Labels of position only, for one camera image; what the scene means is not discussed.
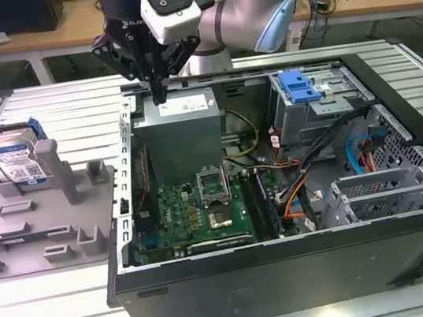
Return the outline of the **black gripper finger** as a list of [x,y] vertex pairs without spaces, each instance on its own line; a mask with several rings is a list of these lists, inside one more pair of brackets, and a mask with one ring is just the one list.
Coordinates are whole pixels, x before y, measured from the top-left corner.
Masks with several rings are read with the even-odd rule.
[[150,90],[153,102],[161,103],[158,79],[138,37],[131,30],[123,33],[121,37],[123,44],[119,45],[108,33],[99,35],[92,43],[91,53],[125,79],[140,81],[144,88]]
[[168,79],[171,75],[176,76],[180,72],[186,61],[195,52],[199,43],[200,38],[195,35],[169,45],[161,45],[159,43],[153,45],[161,103],[166,102],[167,87],[165,79]]

